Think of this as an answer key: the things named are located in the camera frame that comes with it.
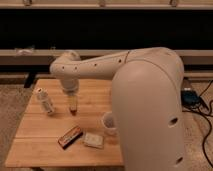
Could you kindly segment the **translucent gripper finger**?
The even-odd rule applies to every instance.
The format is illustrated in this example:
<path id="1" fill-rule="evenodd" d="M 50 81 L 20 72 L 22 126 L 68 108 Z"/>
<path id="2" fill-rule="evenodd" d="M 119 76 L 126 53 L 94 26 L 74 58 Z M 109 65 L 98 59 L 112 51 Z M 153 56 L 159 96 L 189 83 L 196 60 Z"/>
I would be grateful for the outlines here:
<path id="1" fill-rule="evenodd" d="M 77 110 L 77 96 L 76 95 L 69 96 L 68 97 L 68 103 L 69 103 L 69 109 L 71 111 Z"/>

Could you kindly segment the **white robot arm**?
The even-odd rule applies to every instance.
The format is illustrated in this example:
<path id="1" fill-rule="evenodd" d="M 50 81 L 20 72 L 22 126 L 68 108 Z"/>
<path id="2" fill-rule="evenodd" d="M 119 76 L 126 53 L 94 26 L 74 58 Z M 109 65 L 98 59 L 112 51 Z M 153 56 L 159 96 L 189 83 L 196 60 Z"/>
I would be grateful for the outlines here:
<path id="1" fill-rule="evenodd" d="M 71 93 L 80 79 L 109 79 L 111 110 L 125 171 L 188 171 L 181 84 L 184 65 L 165 47 L 125 50 L 82 60 L 74 51 L 58 57 L 50 72 Z"/>

